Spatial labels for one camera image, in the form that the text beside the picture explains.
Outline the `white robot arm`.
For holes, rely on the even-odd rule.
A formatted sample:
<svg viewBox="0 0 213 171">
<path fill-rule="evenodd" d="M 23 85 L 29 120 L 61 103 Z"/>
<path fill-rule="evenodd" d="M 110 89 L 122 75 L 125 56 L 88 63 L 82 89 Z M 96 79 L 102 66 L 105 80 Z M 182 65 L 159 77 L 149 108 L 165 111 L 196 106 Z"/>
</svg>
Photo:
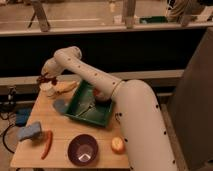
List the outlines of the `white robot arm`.
<svg viewBox="0 0 213 171">
<path fill-rule="evenodd" d="M 132 171 L 178 171 L 152 88 L 142 80 L 123 81 L 82 62 L 81 58 L 81 50 L 76 46 L 59 49 L 45 62 L 41 74 L 50 81 L 69 70 L 116 103 Z"/>
</svg>

